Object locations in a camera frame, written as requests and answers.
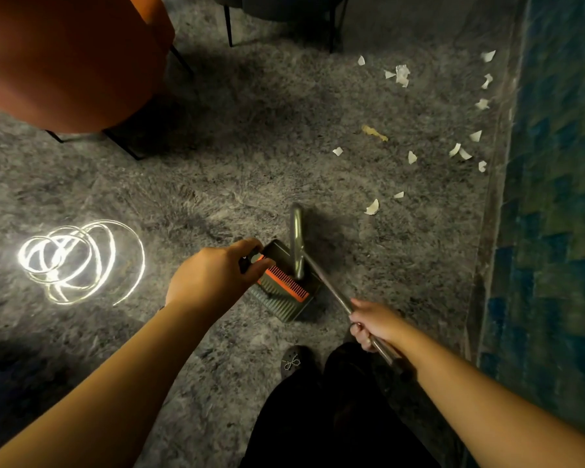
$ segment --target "black pants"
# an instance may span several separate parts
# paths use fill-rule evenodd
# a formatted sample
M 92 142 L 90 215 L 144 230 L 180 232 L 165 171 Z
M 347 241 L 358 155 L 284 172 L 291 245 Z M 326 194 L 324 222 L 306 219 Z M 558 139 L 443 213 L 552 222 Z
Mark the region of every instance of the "black pants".
M 368 356 L 345 343 L 322 376 L 301 368 L 283 380 L 258 415 L 241 468 L 439 467 L 390 409 Z

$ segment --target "gray floor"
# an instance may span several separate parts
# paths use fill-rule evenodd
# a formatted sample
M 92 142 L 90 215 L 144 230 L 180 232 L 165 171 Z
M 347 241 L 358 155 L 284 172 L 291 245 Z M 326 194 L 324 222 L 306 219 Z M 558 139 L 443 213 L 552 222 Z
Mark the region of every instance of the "gray floor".
M 324 33 L 238 10 L 238 46 L 229 48 L 212 0 L 165 1 L 196 76 L 170 58 L 172 95 L 157 103 L 156 118 L 118 128 L 148 159 L 135 162 L 96 135 L 59 145 L 0 113 L 0 443 L 156 312 L 183 257 L 236 236 L 288 241 L 293 201 L 311 210 L 309 246 L 346 294 L 385 301 L 462 350 L 488 184 L 477 162 L 490 161 L 507 131 L 495 104 L 511 78 L 514 1 L 351 0 L 332 55 Z M 483 64 L 480 53 L 493 49 Z M 383 73 L 402 63 L 412 72 L 407 89 Z M 494 82 L 484 92 L 488 72 Z M 492 99 L 490 110 L 474 107 L 481 97 Z M 364 124 L 389 141 L 360 133 Z M 477 130 L 479 144 L 468 140 Z M 456 141 L 473 159 L 449 159 Z M 375 198 L 379 212 L 365 215 Z M 17 248 L 52 227 L 100 218 L 141 236 L 141 285 L 117 307 L 104 298 L 51 305 L 18 268 Z M 281 352 L 301 343 L 324 360 L 346 329 L 326 295 L 288 325 L 242 299 L 182 370 L 138 465 L 237 465 L 278 381 Z M 454 465 L 454 435 L 420 391 L 387 393 L 432 454 Z

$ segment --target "hand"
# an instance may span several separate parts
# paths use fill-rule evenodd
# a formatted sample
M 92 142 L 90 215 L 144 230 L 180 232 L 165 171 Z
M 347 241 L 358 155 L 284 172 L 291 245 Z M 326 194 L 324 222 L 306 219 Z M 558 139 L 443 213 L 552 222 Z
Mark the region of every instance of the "hand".
M 227 248 L 203 248 L 175 272 L 165 305 L 174 303 L 203 312 L 211 318 L 211 324 L 216 322 L 275 264 L 272 259 L 261 259 L 241 274 L 238 260 L 256 247 L 263 249 L 256 238 L 247 238 Z
M 351 299 L 351 303 L 356 308 L 349 316 L 353 322 L 351 335 L 356 337 L 363 349 L 371 352 L 377 351 L 370 343 L 371 335 L 383 338 L 396 347 L 393 342 L 395 331 L 398 332 L 398 328 L 405 323 L 401 317 L 382 304 L 358 299 Z

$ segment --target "cable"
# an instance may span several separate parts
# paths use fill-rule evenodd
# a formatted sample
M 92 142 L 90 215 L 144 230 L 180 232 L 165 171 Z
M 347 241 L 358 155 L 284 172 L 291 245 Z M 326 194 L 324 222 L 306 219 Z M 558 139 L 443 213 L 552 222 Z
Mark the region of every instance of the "cable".
M 141 249 L 141 268 L 138 277 L 130 290 L 113 304 L 113 306 L 117 305 L 132 294 L 136 286 L 138 286 L 138 283 L 141 282 L 141 278 L 145 272 L 145 249 L 143 243 L 131 227 L 120 221 L 96 220 L 87 223 L 83 227 L 65 225 L 55 228 L 45 236 L 33 236 L 20 248 L 17 253 L 17 261 L 26 271 L 31 281 L 41 284 L 44 287 L 45 295 L 50 301 L 59 305 L 72 305 L 76 302 L 83 301 L 92 296 L 104 285 L 115 265 L 115 258 L 117 256 L 115 237 L 107 225 L 117 225 L 131 232 Z M 101 228 L 109 239 L 110 255 L 106 263 L 103 262 L 100 248 L 90 234 L 96 228 Z M 86 258 L 77 266 L 75 271 L 65 269 L 65 263 L 69 255 L 79 243 L 86 246 Z M 47 250 L 48 246 L 53 246 L 54 251 L 51 249 Z M 38 267 L 34 267 L 32 263 L 37 263 Z M 82 281 L 82 276 L 86 278 L 84 273 L 89 267 L 89 264 L 95 267 L 92 281 L 86 285 L 76 285 L 74 283 L 76 279 L 80 282 Z M 70 263 L 70 268 L 73 269 L 73 263 Z M 65 291 L 75 293 L 77 296 L 67 298 Z

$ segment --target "person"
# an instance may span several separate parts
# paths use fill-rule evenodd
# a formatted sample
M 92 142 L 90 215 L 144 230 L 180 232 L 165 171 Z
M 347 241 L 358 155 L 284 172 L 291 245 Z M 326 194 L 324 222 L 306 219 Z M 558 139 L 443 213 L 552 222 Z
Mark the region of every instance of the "person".
M 172 277 L 165 306 L 71 393 L 0 448 L 0 468 L 132 466 L 180 369 L 206 334 L 274 263 L 243 274 L 254 238 L 205 248 Z M 483 375 L 388 307 L 352 300 L 351 333 L 376 335 L 415 368 L 417 381 L 482 467 L 585 468 L 585 435 Z M 321 376 L 304 347 L 281 362 L 241 462 L 249 466 L 435 461 L 370 379 L 357 344 L 336 349 Z

